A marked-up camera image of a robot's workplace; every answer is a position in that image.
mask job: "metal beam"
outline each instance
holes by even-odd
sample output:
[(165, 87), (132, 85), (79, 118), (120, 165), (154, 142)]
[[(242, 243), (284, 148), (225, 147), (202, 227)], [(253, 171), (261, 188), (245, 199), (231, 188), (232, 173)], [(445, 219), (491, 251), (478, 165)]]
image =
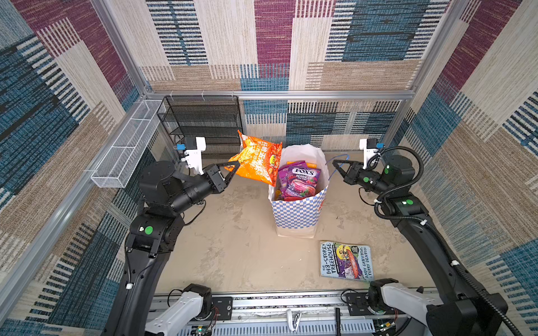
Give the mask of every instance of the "metal beam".
[(242, 100), (288, 100), (288, 99), (390, 99), (413, 98), (411, 90), (369, 90), (369, 91), (156, 91), (148, 92), (147, 99), (163, 99), (165, 96), (237, 96)]
[(136, 110), (141, 101), (142, 99), (139, 98), (125, 114), (115, 132), (108, 137), (105, 145), (99, 150), (86, 170), (82, 171), (81, 177), (0, 284), (0, 326), (9, 316), (24, 290), (49, 256), (54, 244), (65, 231), (77, 210), (86, 201), (90, 191), (95, 186), (90, 179), (93, 170), (97, 168), (108, 148), (116, 141), (123, 126), (129, 121), (131, 113)]
[(123, 40), (122, 34), (119, 32), (116, 20), (114, 19), (106, 0), (90, 1), (97, 12), (97, 16), (99, 16), (99, 19), (101, 19), (101, 22), (108, 33), (108, 36), (112, 41), (112, 45), (118, 53), (119, 59), (122, 61), (125, 70), (131, 77), (135, 88), (138, 90), (138, 94), (144, 96), (150, 90), (150, 88), (147, 86), (144, 75), (129, 52), (129, 49)]
[[(439, 54), (441, 53), (441, 50), (443, 49), (444, 45), (447, 43), (448, 38), (452, 34), (452, 31), (454, 30), (454, 24), (456, 21), (460, 18), (463, 11), (465, 10), (465, 7), (467, 7), (469, 0), (454, 0), (452, 1), (452, 5), (450, 8), (448, 8), (447, 14), (445, 15), (445, 19), (441, 24), (441, 27), (438, 28), (436, 36), (434, 36), (433, 44), (429, 48), (429, 50), (426, 53), (426, 56), (424, 57), (424, 61), (422, 62), (422, 65), (417, 72), (415, 79), (412, 83), (412, 88), (414, 92), (418, 92), (422, 85), (424, 84), (424, 80), (426, 79), (426, 76), (431, 71), (431, 68), (433, 64), (435, 63), (435, 60), (439, 57)], [(390, 144), (394, 136), (396, 135), (396, 132), (400, 128), (400, 125), (409, 110), (409, 107), (411, 106), (412, 99), (410, 99), (405, 104), (402, 102), (400, 104), (400, 107), (398, 108), (396, 115), (394, 116), (394, 119), (392, 119), (392, 122), (390, 126), (388, 127), (387, 132), (385, 133), (385, 136), (383, 137), (383, 143), (384, 144)]]

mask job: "blue and white checkered pattern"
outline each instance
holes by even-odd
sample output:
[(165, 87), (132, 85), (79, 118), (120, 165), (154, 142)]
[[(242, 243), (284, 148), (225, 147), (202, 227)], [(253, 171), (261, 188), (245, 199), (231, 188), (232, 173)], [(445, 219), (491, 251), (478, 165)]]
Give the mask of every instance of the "blue and white checkered pattern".
[(317, 224), (320, 217), (321, 203), (325, 199), (327, 188), (316, 196), (300, 201), (272, 201), (274, 220), (278, 227), (306, 228)]

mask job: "book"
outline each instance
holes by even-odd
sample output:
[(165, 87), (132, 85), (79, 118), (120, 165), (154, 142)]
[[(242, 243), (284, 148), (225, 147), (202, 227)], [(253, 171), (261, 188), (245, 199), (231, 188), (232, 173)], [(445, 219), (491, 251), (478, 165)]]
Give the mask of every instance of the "book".
[(320, 252), (322, 276), (365, 282), (374, 280), (369, 246), (323, 241)]

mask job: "blue cable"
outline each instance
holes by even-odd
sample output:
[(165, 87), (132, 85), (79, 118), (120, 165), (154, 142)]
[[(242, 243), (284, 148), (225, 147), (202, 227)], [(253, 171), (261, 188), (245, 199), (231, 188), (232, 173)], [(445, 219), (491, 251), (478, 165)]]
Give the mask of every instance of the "blue cable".
[[(337, 155), (337, 156), (335, 156), (335, 157), (332, 158), (332, 159), (329, 159), (329, 161), (327, 161), (325, 164), (328, 165), (329, 162), (331, 162), (332, 160), (334, 160), (334, 159), (336, 159), (336, 158), (339, 158), (340, 156), (344, 156), (344, 155), (347, 156), (347, 158), (345, 158), (345, 159), (346, 159), (346, 160), (349, 160), (349, 154), (348, 154), (348, 153), (344, 153), (344, 154), (341, 154), (341, 155)], [(336, 169), (335, 169), (335, 171), (331, 174), (331, 176), (329, 176), (329, 180), (331, 179), (331, 177), (332, 177), (335, 173), (336, 173)]]

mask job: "white wire mesh basket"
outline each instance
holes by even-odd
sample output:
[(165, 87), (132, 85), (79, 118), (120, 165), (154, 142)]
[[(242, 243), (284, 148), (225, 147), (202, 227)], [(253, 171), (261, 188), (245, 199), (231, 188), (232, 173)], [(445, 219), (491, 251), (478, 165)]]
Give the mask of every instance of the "white wire mesh basket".
[(125, 188), (159, 125), (162, 101), (144, 100), (123, 127), (114, 144), (91, 175), (99, 188)]

